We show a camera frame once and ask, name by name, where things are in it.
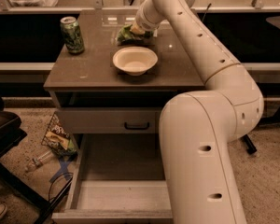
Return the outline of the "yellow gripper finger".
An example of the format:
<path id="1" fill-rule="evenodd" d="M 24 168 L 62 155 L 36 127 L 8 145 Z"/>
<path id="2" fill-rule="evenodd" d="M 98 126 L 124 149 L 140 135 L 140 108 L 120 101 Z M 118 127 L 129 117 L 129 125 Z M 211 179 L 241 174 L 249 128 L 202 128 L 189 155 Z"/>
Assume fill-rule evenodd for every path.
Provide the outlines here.
<path id="1" fill-rule="evenodd" d="M 130 31 L 135 35 L 143 35 L 145 33 L 145 31 L 136 23 L 131 26 Z"/>

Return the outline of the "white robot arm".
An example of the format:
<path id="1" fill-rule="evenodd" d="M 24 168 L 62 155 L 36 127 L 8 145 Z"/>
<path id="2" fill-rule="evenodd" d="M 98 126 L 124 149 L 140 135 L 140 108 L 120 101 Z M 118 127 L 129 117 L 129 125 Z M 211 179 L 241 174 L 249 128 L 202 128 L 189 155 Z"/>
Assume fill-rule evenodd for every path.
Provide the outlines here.
<path id="1" fill-rule="evenodd" d="M 263 96 L 245 67 L 185 0 L 146 0 L 135 24 L 168 21 L 204 88 L 172 98 L 159 123 L 161 157 L 174 224 L 246 224 L 227 144 L 252 131 Z"/>

